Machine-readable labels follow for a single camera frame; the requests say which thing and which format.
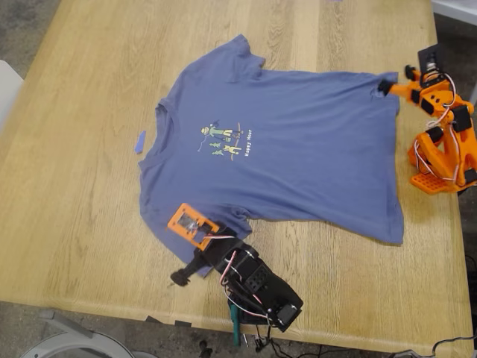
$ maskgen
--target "cartoon figure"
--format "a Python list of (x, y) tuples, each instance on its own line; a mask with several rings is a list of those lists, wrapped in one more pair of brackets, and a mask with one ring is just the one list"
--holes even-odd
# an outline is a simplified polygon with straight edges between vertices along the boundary
[(240, 134), (243, 134), (244, 131), (234, 131), (233, 129), (219, 129), (217, 128), (218, 123), (213, 123), (209, 127), (203, 127), (200, 132), (204, 136), (211, 136), (225, 142), (230, 142), (230, 137), (240, 138)]
[(231, 145), (224, 145), (224, 150), (228, 151), (231, 154), (238, 154), (237, 151), (241, 151), (241, 148), (239, 147), (233, 147)]

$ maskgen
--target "graphic print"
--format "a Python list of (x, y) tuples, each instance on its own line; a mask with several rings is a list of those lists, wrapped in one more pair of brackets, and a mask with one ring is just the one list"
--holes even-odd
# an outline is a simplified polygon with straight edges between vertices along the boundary
[(209, 147), (214, 148), (211, 152), (212, 155), (221, 155), (230, 154), (230, 160), (233, 161), (234, 155), (239, 155), (244, 153), (248, 157), (250, 152), (251, 143), (249, 142), (251, 138), (252, 131), (248, 131), (247, 135), (247, 150), (242, 151), (241, 145), (239, 145), (240, 139), (243, 137), (244, 131), (240, 129), (240, 123), (237, 123), (238, 129), (231, 128), (220, 128), (218, 121), (211, 123), (208, 127), (202, 127), (200, 132), (203, 134), (203, 141), (199, 145), (197, 151), (201, 151), (202, 145), (208, 140), (211, 139)]

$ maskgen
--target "gray floor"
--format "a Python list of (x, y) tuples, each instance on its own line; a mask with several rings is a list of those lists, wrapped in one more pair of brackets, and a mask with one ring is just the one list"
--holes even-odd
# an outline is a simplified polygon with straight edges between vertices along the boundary
[[(0, 60), (6, 60), (23, 78), (40, 45), (59, 0), (0, 1)], [(437, 16), (437, 34), (446, 54), (446, 70), (453, 76), (463, 98), (470, 95), (477, 81), (477, 27)], [(477, 189), (468, 190), (460, 198), (462, 228), (466, 253), (477, 258)], [(39, 309), (0, 302), (0, 357), (20, 357), (36, 342), (55, 330), (37, 318)], [(232, 336), (209, 330), (174, 327), (140, 321), (129, 321), (80, 313), (64, 313), (84, 327), (110, 333), (123, 339), (132, 350), (147, 351), (158, 357), (198, 357), (199, 341), (205, 339), (214, 350), (214, 357), (249, 357), (250, 348), (234, 348)], [(292, 356), (318, 352), (318, 345), (278, 341)], [(323, 352), (337, 348), (323, 347)], [(271, 348), (261, 357), (274, 357)], [(368, 351), (329, 353), (327, 358), (386, 357)]]

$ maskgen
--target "wood grain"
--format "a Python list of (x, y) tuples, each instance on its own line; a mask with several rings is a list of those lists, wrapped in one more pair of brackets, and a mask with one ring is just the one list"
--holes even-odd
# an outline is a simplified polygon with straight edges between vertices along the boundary
[[(170, 286), (182, 264), (139, 216), (133, 146), (145, 129), (150, 147), (181, 69), (239, 33), (266, 68), (306, 71), (401, 72), (436, 41), (428, 0), (64, 0), (0, 134), (1, 300), (232, 329), (216, 273)], [(408, 183), (425, 122), (402, 103), (402, 246), (326, 222), (252, 222), (247, 241), (305, 301), (275, 336), (430, 354), (471, 334), (457, 199)]]

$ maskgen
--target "blue t-shirt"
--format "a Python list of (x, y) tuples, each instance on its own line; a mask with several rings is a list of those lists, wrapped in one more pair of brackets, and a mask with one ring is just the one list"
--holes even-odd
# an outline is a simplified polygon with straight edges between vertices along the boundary
[(396, 73), (271, 71), (242, 35), (180, 74), (156, 108), (140, 209), (182, 261), (194, 246), (167, 222), (188, 203), (238, 237), (248, 218), (326, 220), (402, 242), (394, 171)]

